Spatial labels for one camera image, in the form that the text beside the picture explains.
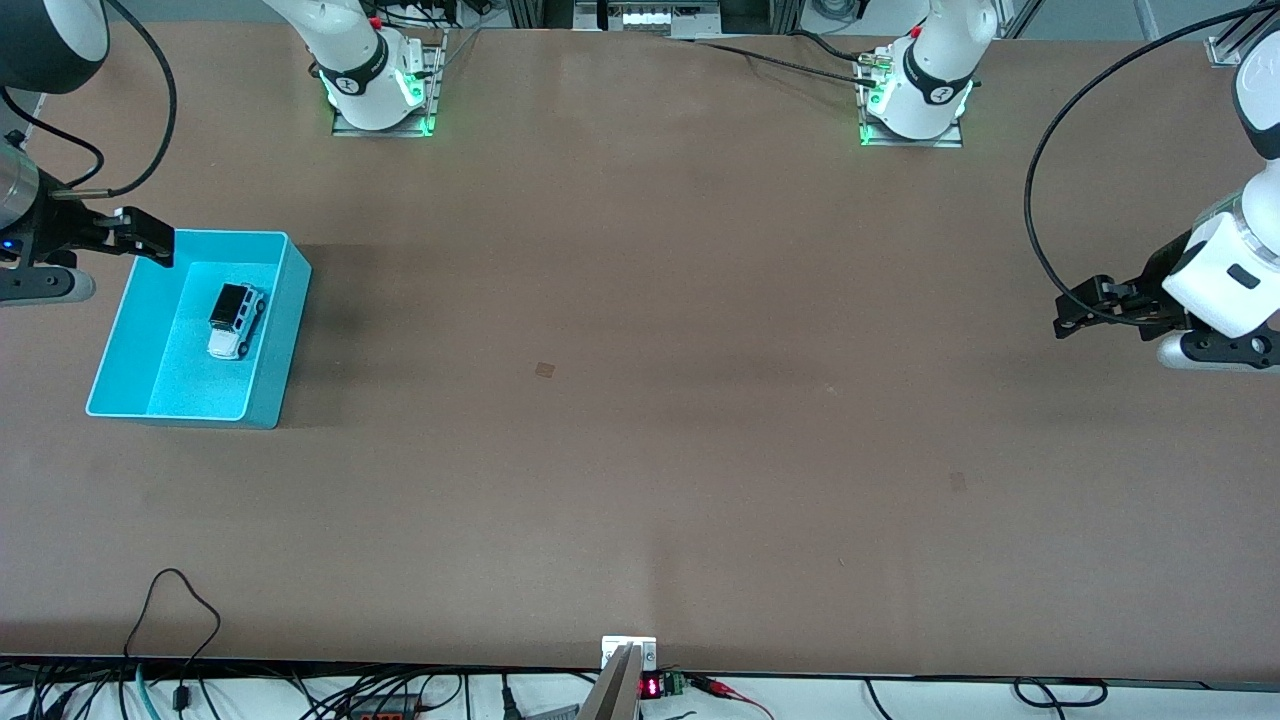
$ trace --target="mounting plate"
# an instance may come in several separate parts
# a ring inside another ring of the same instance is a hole
[[[644,670],[658,669],[658,639],[637,635],[604,635],[600,638],[600,667],[609,664],[614,651],[627,644],[637,644],[644,651]]]

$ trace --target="white toy car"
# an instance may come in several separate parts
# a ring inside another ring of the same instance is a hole
[[[223,286],[209,316],[209,354],[219,360],[239,360],[248,355],[253,325],[266,310],[266,296],[251,284]]]

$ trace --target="brown table surface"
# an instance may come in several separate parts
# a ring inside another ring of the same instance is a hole
[[[929,151],[859,147],[840,83],[570,32],[483,35],[433,140],[334,140],[288,27],[155,32],[180,122],[131,202],[315,266],[282,427],[84,415],[128,261],[4,313],[0,650],[116,652],[174,565],[220,656],[589,666],[631,632],[716,669],[1280,679],[1276,380],[1055,341],[1025,241],[1030,149],[1126,46],[996,44]],[[1230,78],[1179,45],[1065,123],[1066,278],[1256,172]],[[118,183],[163,110],[122,26],[47,117]],[[154,611],[140,652],[207,632],[177,583]]]

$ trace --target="blue plastic bin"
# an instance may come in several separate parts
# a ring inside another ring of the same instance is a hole
[[[223,283],[266,293],[242,360],[209,355]],[[178,231],[174,266],[136,259],[84,411],[152,425],[271,429],[311,283],[282,232]]]

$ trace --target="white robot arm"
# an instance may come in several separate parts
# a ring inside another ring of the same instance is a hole
[[[64,94],[84,85],[110,46],[102,1],[0,0],[0,87]],[[352,126],[384,129],[426,101],[421,41],[375,28],[358,0],[265,1],[306,41],[330,102]],[[0,141],[0,263],[12,265],[0,265],[0,306],[91,297],[92,278],[76,268],[79,250],[173,265],[172,227],[137,208],[90,210],[20,140]]]
[[[1157,357],[1169,368],[1280,372],[1280,333],[1267,325],[1280,311],[1280,33],[1248,53],[1233,94],[1266,165],[1156,251],[1139,277],[1096,275],[1076,287],[1092,313],[1059,297],[1057,337],[1121,315],[1142,323],[1143,340],[1165,336]]]
[[[1280,311],[1280,35],[1253,46],[1233,90],[1236,114],[1266,165],[1201,215],[1162,284],[1188,313],[1239,338]]]
[[[929,14],[909,35],[876,54],[890,67],[867,113],[909,140],[938,137],[964,111],[973,73],[996,37],[991,0],[929,0]]]
[[[360,0],[264,0],[298,31],[329,101],[352,126],[385,129],[425,101],[422,42],[374,28]]]

